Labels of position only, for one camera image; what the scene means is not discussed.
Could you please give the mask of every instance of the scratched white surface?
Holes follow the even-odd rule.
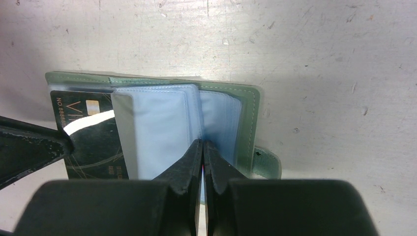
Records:
[[[283,178],[345,179],[381,235],[415,236],[416,19],[411,0],[2,0],[0,115],[55,127],[51,70],[257,85]],[[0,228],[64,173],[0,191]]]

